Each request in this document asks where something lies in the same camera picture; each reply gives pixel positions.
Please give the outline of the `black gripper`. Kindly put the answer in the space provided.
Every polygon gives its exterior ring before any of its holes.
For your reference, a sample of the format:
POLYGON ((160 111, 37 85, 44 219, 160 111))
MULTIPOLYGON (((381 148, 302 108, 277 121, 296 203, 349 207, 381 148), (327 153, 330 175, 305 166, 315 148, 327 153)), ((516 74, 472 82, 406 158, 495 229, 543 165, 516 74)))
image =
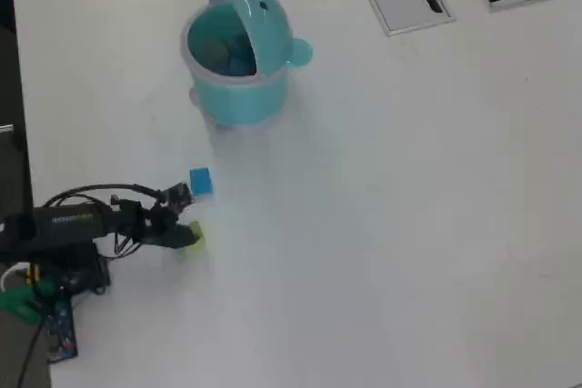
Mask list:
POLYGON ((192 232, 190 224, 178 223, 177 214, 171 208, 155 204, 150 209, 140 208, 135 240, 146 245, 185 248, 196 244, 200 236, 192 232))

